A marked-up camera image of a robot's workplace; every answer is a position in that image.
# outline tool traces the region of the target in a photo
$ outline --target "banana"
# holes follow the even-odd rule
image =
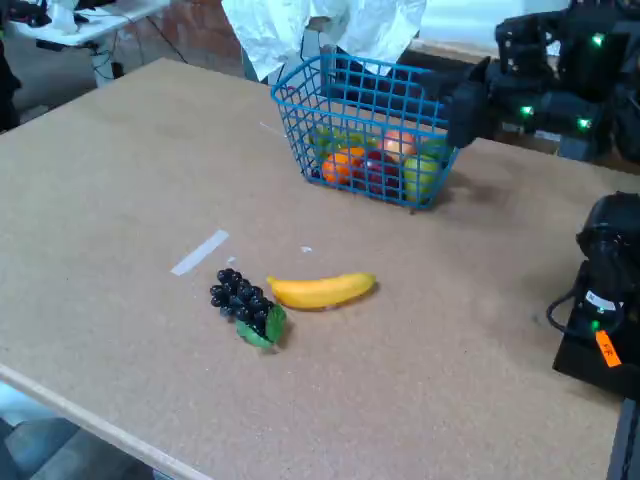
[[[350,273],[319,280],[278,280],[267,277],[273,295],[292,308],[314,309],[344,303],[369,291],[376,283],[370,273]]]

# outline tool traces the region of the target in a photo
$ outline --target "grapes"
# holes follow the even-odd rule
[[[253,289],[255,287],[244,287],[244,288],[240,288],[238,287],[238,297],[240,297],[240,300],[242,300],[243,302],[248,302],[249,300],[251,300],[251,298],[253,297]]]
[[[264,332],[267,328],[267,314],[262,310],[253,314],[253,324],[254,330],[260,335],[264,335]]]
[[[233,308],[228,305],[220,307],[220,315],[222,315],[223,317],[230,317],[231,315],[233,315]]]
[[[253,290],[253,297],[262,297],[264,295],[264,292],[262,291],[262,289],[260,287],[252,287]]]
[[[243,307],[238,307],[236,309],[236,317],[241,322],[244,322],[244,323],[250,323],[251,322],[251,312],[249,311],[249,309],[247,307],[244,307],[244,306]]]
[[[209,290],[209,292],[211,293],[212,296],[215,297],[220,292],[224,292],[224,289],[222,288],[222,285],[214,285],[213,287],[211,287],[211,290]]]
[[[275,304],[264,297],[260,287],[252,286],[232,268],[220,270],[217,278],[220,285],[213,285],[209,290],[211,305],[220,308],[222,317],[235,317],[266,338],[267,318]]]
[[[236,287],[235,285],[231,285],[230,283],[224,283],[222,285],[222,289],[224,290],[224,292],[231,296],[231,295],[235,295],[236,294]]]
[[[242,280],[242,274],[240,272],[233,272],[231,275],[229,275],[229,283],[238,285],[241,280]]]
[[[259,310],[266,310],[268,305],[268,300],[264,297],[253,297],[249,301],[249,307],[252,311],[257,312]]]

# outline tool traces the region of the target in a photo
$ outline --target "orange tag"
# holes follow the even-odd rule
[[[611,343],[611,339],[609,338],[609,335],[607,335],[607,332],[604,330],[598,330],[596,332],[596,342],[598,342],[602,356],[607,362],[607,365],[609,365],[609,368],[622,365],[620,357],[618,357],[616,349],[613,348],[613,343]]]

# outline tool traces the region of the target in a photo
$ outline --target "tape strip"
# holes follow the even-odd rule
[[[229,238],[229,234],[227,232],[224,230],[218,230],[211,236],[211,238],[184,257],[179,264],[173,267],[171,269],[171,273],[179,277],[180,275],[184,275],[189,272],[193,267],[204,260],[207,255],[222,245],[227,238]]]

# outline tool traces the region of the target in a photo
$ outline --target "tabletop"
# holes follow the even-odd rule
[[[0,158],[0,379],[152,466],[604,478],[620,399],[552,370],[543,315],[593,203],[638,177],[477,140],[411,215],[306,183],[267,87],[166,60],[1,136]],[[268,355],[209,305],[231,257],[265,291],[351,271],[379,289],[289,311]]]
[[[77,13],[89,21],[79,24],[78,31],[70,35],[54,28],[51,23],[40,28],[31,28],[20,22],[8,23],[18,35],[69,47],[79,47],[119,30],[129,23],[135,23],[141,18],[153,15],[168,6],[168,0],[117,0],[114,4],[93,10],[78,10]]]

